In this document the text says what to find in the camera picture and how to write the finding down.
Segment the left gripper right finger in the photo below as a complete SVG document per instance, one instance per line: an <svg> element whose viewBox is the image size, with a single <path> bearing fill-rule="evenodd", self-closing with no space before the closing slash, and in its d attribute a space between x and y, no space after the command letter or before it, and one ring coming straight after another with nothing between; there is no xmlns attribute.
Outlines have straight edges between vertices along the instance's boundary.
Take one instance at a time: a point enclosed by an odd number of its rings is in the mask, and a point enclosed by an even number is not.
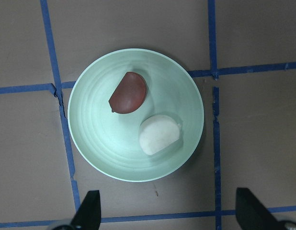
<svg viewBox="0 0 296 230"><path fill-rule="evenodd" d="M281 230L282 226L248 188L236 189L236 220L242 230Z"/></svg>

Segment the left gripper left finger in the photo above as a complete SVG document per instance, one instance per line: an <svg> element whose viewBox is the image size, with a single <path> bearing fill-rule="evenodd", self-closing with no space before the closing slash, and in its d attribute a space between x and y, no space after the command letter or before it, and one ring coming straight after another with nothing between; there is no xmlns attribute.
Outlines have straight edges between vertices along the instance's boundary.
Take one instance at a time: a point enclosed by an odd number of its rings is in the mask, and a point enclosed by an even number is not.
<svg viewBox="0 0 296 230"><path fill-rule="evenodd" d="M100 224L100 192L99 190L88 191L70 225L73 230L98 230Z"/></svg>

